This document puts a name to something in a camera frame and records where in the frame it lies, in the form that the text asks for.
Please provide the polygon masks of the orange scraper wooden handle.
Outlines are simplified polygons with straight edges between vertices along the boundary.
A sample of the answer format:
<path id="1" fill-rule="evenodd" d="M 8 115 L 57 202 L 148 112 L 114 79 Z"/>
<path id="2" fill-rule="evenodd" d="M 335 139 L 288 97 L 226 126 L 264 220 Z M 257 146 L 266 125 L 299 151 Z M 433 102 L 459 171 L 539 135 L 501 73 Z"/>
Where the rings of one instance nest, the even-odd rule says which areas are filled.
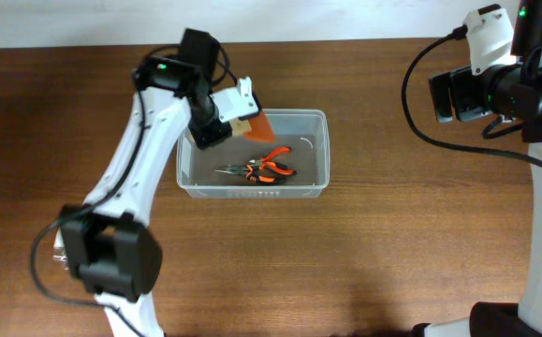
<path id="1" fill-rule="evenodd" d="M 248 119 L 233 119 L 229 122 L 233 137 L 245 137 L 249 141 L 274 143 L 277 138 L 264 111 L 258 116 Z"/>

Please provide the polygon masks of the orange black long-nose pliers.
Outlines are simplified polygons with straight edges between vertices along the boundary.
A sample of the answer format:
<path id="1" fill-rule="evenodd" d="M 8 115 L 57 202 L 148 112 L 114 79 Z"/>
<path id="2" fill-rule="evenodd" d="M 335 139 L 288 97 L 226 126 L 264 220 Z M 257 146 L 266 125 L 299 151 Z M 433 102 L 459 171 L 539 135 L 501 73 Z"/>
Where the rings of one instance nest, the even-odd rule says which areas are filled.
<path id="1" fill-rule="evenodd" d="M 242 176 L 247 181 L 264 185 L 278 185 L 285 183 L 288 176 L 292 176 L 296 173 L 295 170 L 272 161 L 262 164 L 246 164 L 217 168 L 215 172 Z"/>

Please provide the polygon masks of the red black cutting pliers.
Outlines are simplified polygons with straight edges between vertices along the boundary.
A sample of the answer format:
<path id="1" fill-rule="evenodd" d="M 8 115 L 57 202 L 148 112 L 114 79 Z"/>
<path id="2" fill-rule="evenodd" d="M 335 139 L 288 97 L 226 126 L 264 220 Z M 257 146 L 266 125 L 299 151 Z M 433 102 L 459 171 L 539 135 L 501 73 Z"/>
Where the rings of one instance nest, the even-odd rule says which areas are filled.
<path id="1" fill-rule="evenodd" d="M 291 152 L 290 147 L 287 147 L 287 146 L 278 147 L 264 157 L 249 160 L 248 164 L 254 167 L 258 167 L 259 169 L 270 170 L 273 173 L 276 173 L 282 176 L 293 176 L 297 174 L 296 170 L 291 169 L 288 166 L 275 161 L 275 158 L 277 156 L 280 156 L 282 154 L 289 154 L 290 152 Z"/>

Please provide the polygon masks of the orange socket bit rail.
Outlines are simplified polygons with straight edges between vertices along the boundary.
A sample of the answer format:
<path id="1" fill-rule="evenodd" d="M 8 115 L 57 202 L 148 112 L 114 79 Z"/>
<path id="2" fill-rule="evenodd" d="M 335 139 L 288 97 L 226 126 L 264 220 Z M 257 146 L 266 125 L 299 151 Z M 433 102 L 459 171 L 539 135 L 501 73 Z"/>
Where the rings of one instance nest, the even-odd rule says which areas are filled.
<path id="1" fill-rule="evenodd" d="M 278 190 L 260 189 L 230 189 L 227 191 L 228 198 L 278 198 L 281 192 Z"/>

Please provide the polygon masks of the clear plastic container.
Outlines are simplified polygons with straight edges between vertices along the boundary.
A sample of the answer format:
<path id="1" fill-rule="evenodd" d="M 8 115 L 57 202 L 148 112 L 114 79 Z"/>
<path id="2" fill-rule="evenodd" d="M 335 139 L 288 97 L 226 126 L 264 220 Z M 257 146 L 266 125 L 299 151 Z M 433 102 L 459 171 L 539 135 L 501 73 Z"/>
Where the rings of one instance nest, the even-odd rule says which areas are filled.
<path id="1" fill-rule="evenodd" d="M 192 198 L 316 198 L 330 182 L 330 134 L 321 110 L 272 109 L 266 111 L 276 141 L 254 142 L 232 137 L 207 150 L 200 150 L 189 132 L 177 144 L 176 178 Z M 241 167 L 286 146 L 287 154 L 273 158 L 296 174 L 279 185 L 248 181 L 223 173 Z"/>

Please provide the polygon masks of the colourful bit set pack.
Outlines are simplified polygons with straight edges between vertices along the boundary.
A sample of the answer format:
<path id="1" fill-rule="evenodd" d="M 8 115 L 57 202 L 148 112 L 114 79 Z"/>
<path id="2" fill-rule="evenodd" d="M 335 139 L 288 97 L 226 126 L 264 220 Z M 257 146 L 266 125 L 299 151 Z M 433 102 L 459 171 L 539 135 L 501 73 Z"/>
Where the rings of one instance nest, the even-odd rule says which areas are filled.
<path id="1" fill-rule="evenodd" d="M 52 259 L 57 262 L 64 270 L 68 270 L 68 257 L 60 229 L 56 231 L 53 243 Z"/>

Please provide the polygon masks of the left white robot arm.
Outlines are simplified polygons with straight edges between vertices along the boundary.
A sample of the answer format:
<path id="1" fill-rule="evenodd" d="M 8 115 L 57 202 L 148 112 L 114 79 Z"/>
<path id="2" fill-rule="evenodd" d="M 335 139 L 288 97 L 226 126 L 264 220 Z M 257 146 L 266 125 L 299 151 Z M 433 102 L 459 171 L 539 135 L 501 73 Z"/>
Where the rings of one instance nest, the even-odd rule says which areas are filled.
<path id="1" fill-rule="evenodd" d="M 231 121 L 261 107 L 250 78 L 214 92 L 209 70 L 176 58 L 144 58 L 132 82 L 133 112 L 121 141 L 83 203 L 61 210 L 56 244 L 114 335 L 161 336 L 153 290 L 163 253 L 149 225 L 168 157 L 184 132 L 207 149 L 231 137 Z"/>

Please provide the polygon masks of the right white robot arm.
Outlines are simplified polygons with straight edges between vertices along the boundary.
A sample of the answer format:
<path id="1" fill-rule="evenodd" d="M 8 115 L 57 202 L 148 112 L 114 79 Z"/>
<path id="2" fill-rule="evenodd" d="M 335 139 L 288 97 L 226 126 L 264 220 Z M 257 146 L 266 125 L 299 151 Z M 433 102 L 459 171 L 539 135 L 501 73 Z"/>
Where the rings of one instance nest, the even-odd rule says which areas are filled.
<path id="1" fill-rule="evenodd" d="M 446 323 L 422 323 L 421 337 L 542 336 L 542 1 L 523 1 L 518 16 L 493 4 L 467 14 L 449 38 L 465 40 L 468 66 L 430 79 L 441 123 L 490 117 L 484 139 L 520 132 L 527 144 L 519 161 L 531 167 L 532 243 L 527 283 L 517 303 L 476 303 L 470 314 Z"/>

